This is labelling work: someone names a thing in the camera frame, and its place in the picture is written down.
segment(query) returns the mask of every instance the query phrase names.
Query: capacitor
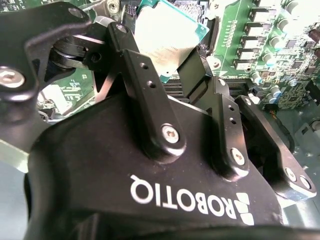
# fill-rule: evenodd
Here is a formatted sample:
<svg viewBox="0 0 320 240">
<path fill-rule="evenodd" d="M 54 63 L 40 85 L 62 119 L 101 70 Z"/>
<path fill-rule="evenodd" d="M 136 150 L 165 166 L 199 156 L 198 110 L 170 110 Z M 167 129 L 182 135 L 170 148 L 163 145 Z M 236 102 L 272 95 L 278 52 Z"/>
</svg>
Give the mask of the capacitor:
<svg viewBox="0 0 320 240">
<path fill-rule="evenodd" d="M 266 96 L 266 99 L 268 99 L 268 103 L 269 104 L 274 104 L 276 101 L 277 101 L 277 98 L 272 96 L 271 93 L 269 93 L 267 96 Z"/>
<path fill-rule="evenodd" d="M 277 24 L 278 29 L 280 29 L 284 34 L 289 33 L 289 20 L 287 18 L 281 19 Z"/>
<path fill-rule="evenodd" d="M 252 81 L 253 81 L 255 84 L 257 84 L 257 85 L 262 84 L 262 78 L 261 78 L 261 76 L 260 76 L 260 74 L 259 74 L 258 71 L 255 71 L 255 72 L 251 75 L 251 77 L 252 77 Z"/>
<path fill-rule="evenodd" d="M 320 31 L 317 29 L 313 29 L 308 34 L 309 38 L 311 38 L 313 41 L 315 41 L 317 44 L 320 41 Z"/>
<path fill-rule="evenodd" d="M 269 53 L 266 53 L 263 57 L 262 57 L 262 60 L 265 62 L 265 64 L 268 66 L 268 67 L 272 67 L 276 64 L 277 62 L 277 59 L 275 58 L 275 56 L 269 52 Z"/>
<path fill-rule="evenodd" d="M 318 59 L 320 59 L 320 48 L 317 48 L 317 49 L 314 51 L 314 54 L 317 56 Z"/>
<path fill-rule="evenodd" d="M 285 47 L 284 41 L 279 36 L 271 38 L 270 45 L 276 50 L 280 51 Z"/>
<path fill-rule="evenodd" d="M 285 6 L 285 10 L 287 10 L 293 16 L 297 16 L 299 14 L 299 1 L 293 0 L 289 2 Z"/>
<path fill-rule="evenodd" d="M 298 81 L 297 81 L 297 79 L 292 79 L 288 82 L 288 84 L 290 87 L 294 87 L 298 84 Z"/>
<path fill-rule="evenodd" d="M 280 89 L 277 85 L 270 88 L 270 92 L 272 94 L 272 97 L 274 97 L 274 98 L 278 98 L 282 95 L 282 92 L 280 91 Z"/>
</svg>

